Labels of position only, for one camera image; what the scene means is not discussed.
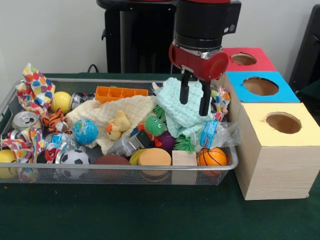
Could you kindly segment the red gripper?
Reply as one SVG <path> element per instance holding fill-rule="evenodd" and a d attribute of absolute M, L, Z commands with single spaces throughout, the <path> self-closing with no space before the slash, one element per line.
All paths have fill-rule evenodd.
<path fill-rule="evenodd" d="M 171 44 L 168 50 L 171 63 L 181 70 L 187 70 L 194 77 L 200 79 L 203 96 L 200 100 L 199 115 L 204 117 L 208 115 L 211 99 L 211 89 L 209 81 L 219 79 L 226 71 L 229 58 L 228 55 L 221 51 L 199 52 L 184 49 L 175 44 Z M 180 103 L 188 103 L 189 97 L 189 80 L 191 73 L 184 73 L 180 86 Z"/>

